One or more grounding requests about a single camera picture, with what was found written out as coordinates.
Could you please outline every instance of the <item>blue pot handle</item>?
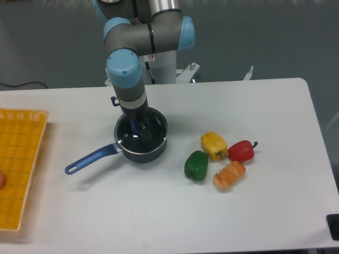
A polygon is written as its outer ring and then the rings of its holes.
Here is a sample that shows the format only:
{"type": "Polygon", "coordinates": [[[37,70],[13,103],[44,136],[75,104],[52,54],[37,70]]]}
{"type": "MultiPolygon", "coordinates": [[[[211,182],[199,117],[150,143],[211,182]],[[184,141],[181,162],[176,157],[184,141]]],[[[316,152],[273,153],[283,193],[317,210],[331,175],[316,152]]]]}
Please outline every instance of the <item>blue pot handle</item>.
{"type": "Polygon", "coordinates": [[[83,169],[84,167],[87,167],[89,164],[92,164],[93,162],[101,159],[102,157],[108,156],[108,155],[116,155],[119,151],[121,151],[121,148],[118,146],[117,143],[109,144],[105,147],[102,147],[91,154],[85,156],[84,158],[70,164],[65,168],[65,173],[68,175],[74,174],[75,172],[78,172],[80,169],[83,169]]]}

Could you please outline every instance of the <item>white table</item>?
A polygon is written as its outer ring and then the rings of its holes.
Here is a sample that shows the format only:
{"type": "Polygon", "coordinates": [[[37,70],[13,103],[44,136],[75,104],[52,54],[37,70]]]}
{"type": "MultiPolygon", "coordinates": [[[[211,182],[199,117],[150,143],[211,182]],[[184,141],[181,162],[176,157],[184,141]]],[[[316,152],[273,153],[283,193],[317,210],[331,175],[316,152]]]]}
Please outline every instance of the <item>white table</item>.
{"type": "Polygon", "coordinates": [[[165,152],[148,164],[123,154],[68,176],[65,167],[114,142],[113,88],[0,92],[0,107],[49,110],[19,233],[1,253],[193,253],[339,246],[326,215],[339,196],[302,79],[147,86],[168,121],[165,152]],[[184,177],[207,131],[229,146],[258,141],[244,178],[220,193],[210,162],[203,184],[184,177]]]}

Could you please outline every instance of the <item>bell pepper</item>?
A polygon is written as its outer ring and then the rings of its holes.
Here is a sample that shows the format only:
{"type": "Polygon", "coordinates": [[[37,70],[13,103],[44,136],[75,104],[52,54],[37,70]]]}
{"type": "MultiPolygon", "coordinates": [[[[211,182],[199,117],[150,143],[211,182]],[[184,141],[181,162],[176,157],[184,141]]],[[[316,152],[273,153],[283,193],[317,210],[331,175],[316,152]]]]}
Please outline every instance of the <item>bell pepper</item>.
{"type": "Polygon", "coordinates": [[[213,131],[201,136],[201,145],[208,157],[213,161],[220,160],[227,154],[226,141],[213,131]]]}
{"type": "Polygon", "coordinates": [[[207,153],[195,151],[185,162],[185,175],[196,182],[203,181],[207,175],[207,166],[207,153]]]}
{"type": "Polygon", "coordinates": [[[256,147],[258,142],[251,144],[248,140],[240,141],[228,149],[228,157],[230,160],[246,161],[254,157],[253,148],[256,147]]]}

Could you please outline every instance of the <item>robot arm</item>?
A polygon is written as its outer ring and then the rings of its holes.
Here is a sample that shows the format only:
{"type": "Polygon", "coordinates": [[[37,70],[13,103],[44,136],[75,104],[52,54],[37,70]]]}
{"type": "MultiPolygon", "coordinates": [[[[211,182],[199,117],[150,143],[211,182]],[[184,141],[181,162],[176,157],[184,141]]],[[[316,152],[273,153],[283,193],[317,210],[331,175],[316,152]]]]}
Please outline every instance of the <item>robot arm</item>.
{"type": "Polygon", "coordinates": [[[178,0],[113,1],[94,0],[104,26],[106,69],[123,113],[138,123],[145,122],[148,109],[139,56],[190,48],[194,45],[194,26],[184,17],[178,0]],[[135,22],[139,19],[148,23],[135,22]]]}

